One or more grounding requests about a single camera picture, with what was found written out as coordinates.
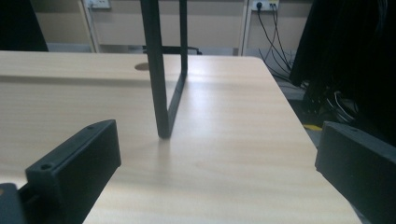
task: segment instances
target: black plastic bracket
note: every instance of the black plastic bracket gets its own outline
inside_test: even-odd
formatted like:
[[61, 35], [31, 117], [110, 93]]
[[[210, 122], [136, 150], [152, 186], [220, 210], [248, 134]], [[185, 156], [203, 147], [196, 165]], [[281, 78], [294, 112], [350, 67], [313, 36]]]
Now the black plastic bracket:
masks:
[[395, 147], [350, 126], [325, 122], [315, 165], [371, 223], [396, 223]]
[[27, 168], [21, 189], [0, 184], [0, 223], [82, 223], [119, 166], [116, 121], [92, 124]]

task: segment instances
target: wooden desk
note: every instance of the wooden desk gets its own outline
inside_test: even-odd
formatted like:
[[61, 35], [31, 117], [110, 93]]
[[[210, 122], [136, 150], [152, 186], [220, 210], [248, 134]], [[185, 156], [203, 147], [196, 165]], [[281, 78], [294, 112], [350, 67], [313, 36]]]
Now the wooden desk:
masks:
[[[166, 56], [169, 89], [177, 56]], [[259, 59], [189, 58], [173, 136], [157, 136], [145, 55], [0, 52], [0, 183], [116, 119], [122, 166], [86, 223], [359, 223]]]

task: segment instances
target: metal leg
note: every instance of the metal leg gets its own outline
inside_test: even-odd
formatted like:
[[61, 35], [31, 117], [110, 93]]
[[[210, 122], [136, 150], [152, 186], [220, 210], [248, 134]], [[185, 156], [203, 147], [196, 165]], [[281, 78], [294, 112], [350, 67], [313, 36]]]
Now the metal leg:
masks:
[[140, 0], [145, 29], [151, 90], [157, 120], [158, 135], [169, 138], [172, 134], [178, 105], [183, 92], [188, 70], [187, 0], [179, 1], [180, 8], [180, 57], [181, 72], [167, 109], [165, 72], [163, 68], [163, 44], [161, 37], [160, 10], [158, 0]]

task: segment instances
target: power socket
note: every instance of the power socket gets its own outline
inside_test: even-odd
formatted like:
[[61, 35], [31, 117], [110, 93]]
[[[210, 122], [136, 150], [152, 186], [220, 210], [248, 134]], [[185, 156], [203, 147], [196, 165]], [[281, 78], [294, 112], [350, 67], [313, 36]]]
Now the power socket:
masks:
[[87, 7], [92, 4], [92, 8], [111, 8], [110, 0], [85, 0]]
[[277, 11], [279, 9], [279, 0], [257, 0], [253, 1], [251, 10], [258, 11], [258, 3], [262, 3], [261, 11]]

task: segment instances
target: screw hole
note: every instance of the screw hole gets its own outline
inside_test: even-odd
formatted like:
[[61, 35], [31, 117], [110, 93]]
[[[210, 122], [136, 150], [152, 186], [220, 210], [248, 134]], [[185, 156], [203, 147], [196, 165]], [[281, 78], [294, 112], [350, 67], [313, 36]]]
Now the screw hole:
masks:
[[48, 170], [48, 169], [50, 169], [52, 167], [52, 165], [51, 164], [44, 164], [44, 165], [41, 165], [41, 170]]

